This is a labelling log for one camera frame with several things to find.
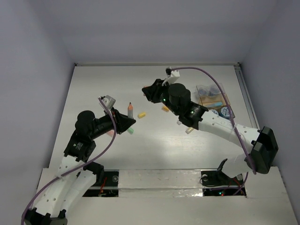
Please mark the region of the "green marker cap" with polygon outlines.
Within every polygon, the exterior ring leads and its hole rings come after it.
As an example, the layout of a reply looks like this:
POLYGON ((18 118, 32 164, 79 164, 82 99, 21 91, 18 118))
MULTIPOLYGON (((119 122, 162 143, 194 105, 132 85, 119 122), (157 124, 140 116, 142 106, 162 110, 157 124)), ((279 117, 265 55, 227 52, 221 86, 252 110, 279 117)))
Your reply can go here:
POLYGON ((130 127, 128 130, 127 130, 131 135, 134 133, 134 130, 130 127))

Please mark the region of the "red-orange highlighter marker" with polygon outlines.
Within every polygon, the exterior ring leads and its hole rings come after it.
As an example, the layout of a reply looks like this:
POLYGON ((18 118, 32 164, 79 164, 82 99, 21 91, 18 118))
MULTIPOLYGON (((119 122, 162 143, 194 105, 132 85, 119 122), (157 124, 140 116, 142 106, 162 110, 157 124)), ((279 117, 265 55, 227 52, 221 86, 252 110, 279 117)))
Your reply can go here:
POLYGON ((132 106, 131 102, 129 103, 128 108, 127 108, 127 116, 131 119, 134 117, 133 106, 132 106))

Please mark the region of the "clear jar purple lid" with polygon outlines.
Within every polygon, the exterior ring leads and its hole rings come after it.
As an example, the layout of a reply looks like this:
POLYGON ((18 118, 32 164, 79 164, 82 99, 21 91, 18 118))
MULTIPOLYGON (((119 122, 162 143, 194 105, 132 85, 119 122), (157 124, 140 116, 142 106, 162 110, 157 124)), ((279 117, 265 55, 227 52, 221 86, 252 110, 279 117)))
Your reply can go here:
POLYGON ((221 94, 221 90, 217 85, 203 86, 199 89, 199 94, 202 96, 216 96, 221 94))

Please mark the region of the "blue highlighter marker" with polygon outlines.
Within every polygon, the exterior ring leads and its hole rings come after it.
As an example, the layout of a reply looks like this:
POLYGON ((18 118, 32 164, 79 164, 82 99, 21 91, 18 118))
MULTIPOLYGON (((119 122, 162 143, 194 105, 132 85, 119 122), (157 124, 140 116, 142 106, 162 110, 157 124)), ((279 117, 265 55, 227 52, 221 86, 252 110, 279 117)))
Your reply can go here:
POLYGON ((223 105, 222 102, 215 102, 215 103, 207 105, 206 107, 207 108, 218 108, 218 107, 221 107, 222 105, 223 105))

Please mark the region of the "blue patterned tape roll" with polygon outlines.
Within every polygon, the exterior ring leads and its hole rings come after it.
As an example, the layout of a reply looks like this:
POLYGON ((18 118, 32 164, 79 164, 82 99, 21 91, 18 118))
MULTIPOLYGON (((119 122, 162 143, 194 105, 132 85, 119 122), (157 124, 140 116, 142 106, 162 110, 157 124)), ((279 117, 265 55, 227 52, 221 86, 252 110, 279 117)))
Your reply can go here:
POLYGON ((231 107, 224 106, 220 109, 219 115, 225 119, 230 119, 234 116, 231 107))

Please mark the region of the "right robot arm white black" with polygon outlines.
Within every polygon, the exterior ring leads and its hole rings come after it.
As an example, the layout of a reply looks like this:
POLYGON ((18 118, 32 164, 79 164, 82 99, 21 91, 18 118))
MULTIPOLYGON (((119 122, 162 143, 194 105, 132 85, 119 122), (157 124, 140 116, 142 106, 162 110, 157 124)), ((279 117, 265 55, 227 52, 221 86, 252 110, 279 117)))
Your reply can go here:
POLYGON ((278 152, 278 144, 271 128, 255 129, 240 124, 233 125, 228 119, 193 102, 190 91, 180 83, 167 84, 156 79, 151 86, 144 87, 142 92, 148 101, 164 104, 179 117, 183 125, 214 134, 245 150, 236 157, 222 161, 220 169, 216 171, 219 183, 226 184, 240 173, 269 173, 278 152))

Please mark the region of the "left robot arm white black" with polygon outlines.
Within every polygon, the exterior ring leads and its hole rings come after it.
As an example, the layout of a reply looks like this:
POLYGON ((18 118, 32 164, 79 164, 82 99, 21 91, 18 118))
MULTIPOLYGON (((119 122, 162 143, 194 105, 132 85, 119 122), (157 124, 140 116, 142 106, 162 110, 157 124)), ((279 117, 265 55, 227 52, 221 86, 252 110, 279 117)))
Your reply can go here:
POLYGON ((92 111, 77 116, 75 130, 64 150, 56 177, 42 188, 39 201, 22 216, 26 225, 66 225, 67 216, 92 185, 104 179, 104 166, 88 162, 96 148, 95 139, 109 131, 122 134, 135 124, 135 119, 112 109, 97 119, 92 111))

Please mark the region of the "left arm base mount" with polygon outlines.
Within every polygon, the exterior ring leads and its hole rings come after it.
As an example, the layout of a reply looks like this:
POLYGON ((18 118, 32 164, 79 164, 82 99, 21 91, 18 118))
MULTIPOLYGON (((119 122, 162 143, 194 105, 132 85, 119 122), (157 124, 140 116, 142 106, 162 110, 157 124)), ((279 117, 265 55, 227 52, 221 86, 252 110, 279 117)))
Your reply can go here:
POLYGON ((97 181, 83 197, 118 197, 119 170, 105 170, 101 181, 97 181))

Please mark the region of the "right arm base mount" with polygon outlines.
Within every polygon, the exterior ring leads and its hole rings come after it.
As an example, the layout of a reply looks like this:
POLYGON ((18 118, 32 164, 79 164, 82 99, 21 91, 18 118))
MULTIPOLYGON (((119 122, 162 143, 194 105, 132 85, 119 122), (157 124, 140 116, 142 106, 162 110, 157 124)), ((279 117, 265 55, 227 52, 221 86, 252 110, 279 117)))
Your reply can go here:
POLYGON ((224 159, 216 170, 201 171, 200 184, 203 196, 247 196, 243 175, 230 178, 222 171, 227 159, 224 159))

